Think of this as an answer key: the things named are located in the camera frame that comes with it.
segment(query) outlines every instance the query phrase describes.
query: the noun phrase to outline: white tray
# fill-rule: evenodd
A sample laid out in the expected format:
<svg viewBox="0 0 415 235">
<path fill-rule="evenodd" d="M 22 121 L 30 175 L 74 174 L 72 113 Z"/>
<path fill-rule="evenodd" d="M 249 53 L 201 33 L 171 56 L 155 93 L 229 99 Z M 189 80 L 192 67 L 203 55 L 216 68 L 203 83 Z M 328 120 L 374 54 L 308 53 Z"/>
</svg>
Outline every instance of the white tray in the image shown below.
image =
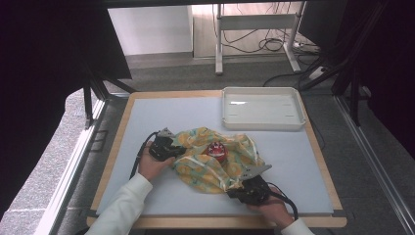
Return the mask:
<svg viewBox="0 0 415 235">
<path fill-rule="evenodd" d="M 226 87 L 222 123 L 240 130 L 299 130 L 305 124 L 298 90 L 291 87 Z"/>
</svg>

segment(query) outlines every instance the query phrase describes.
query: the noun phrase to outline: person's arm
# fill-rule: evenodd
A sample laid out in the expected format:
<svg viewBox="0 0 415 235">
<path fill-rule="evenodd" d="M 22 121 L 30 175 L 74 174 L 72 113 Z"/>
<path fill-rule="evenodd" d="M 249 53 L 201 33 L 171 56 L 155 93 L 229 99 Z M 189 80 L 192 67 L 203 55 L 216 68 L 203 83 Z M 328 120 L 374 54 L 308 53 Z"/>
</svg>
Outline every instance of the person's arm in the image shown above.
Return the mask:
<svg viewBox="0 0 415 235">
<path fill-rule="evenodd" d="M 271 190 L 280 193 L 276 188 Z M 313 235 L 302 219 L 294 220 L 288 214 L 285 203 L 281 199 L 270 196 L 263 205 L 247 205 L 247 207 L 261 212 L 266 219 L 275 222 L 283 235 Z"/>
<path fill-rule="evenodd" d="M 153 189 L 150 181 L 174 161 L 174 158 L 164 162 L 154 160 L 149 154 L 150 144 L 149 142 L 144 149 L 138 173 L 115 193 L 110 205 L 95 220 L 86 234 L 125 235 L 129 232 L 143 211 L 145 198 Z"/>
</svg>

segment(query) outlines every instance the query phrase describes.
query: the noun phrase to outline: white sleeve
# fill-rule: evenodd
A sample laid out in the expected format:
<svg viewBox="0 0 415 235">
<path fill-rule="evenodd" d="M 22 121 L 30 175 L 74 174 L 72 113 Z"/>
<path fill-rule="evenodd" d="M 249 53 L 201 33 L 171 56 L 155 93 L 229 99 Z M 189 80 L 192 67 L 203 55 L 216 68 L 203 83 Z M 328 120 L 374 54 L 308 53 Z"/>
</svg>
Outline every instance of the white sleeve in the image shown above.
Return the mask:
<svg viewBox="0 0 415 235">
<path fill-rule="evenodd" d="M 141 174 L 136 174 L 113 197 L 86 234 L 127 234 L 144 208 L 144 199 L 153 185 Z"/>
<path fill-rule="evenodd" d="M 313 235 L 302 219 L 297 219 L 290 226 L 281 230 L 282 235 Z"/>
</svg>

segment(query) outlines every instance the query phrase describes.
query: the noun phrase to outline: yellow cloth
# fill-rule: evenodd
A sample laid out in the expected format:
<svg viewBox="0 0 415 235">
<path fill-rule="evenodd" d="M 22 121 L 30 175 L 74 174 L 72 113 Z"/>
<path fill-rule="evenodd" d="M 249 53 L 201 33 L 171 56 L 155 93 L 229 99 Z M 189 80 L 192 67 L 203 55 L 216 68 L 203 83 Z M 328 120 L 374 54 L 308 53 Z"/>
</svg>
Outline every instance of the yellow cloth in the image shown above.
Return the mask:
<svg viewBox="0 0 415 235">
<path fill-rule="evenodd" d="M 228 150 L 221 164 L 206 154 L 208 145 L 218 141 Z M 205 193 L 224 193 L 241 187 L 239 176 L 247 165 L 264 165 L 254 141 L 246 134 L 222 135 L 206 127 L 182 131 L 173 138 L 173 145 L 187 148 L 173 168 L 186 184 Z"/>
</svg>

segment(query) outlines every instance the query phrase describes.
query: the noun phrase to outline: red object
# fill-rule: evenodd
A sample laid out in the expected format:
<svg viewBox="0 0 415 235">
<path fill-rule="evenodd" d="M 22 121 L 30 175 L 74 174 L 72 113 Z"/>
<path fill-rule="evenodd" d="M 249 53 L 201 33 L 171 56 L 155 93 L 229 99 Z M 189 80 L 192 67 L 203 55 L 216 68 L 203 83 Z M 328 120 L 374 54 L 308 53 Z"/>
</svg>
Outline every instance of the red object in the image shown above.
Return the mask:
<svg viewBox="0 0 415 235">
<path fill-rule="evenodd" d="M 220 163 L 223 163 L 228 154 L 228 150 L 220 142 L 213 142 L 207 146 L 207 154 L 216 158 Z"/>
</svg>

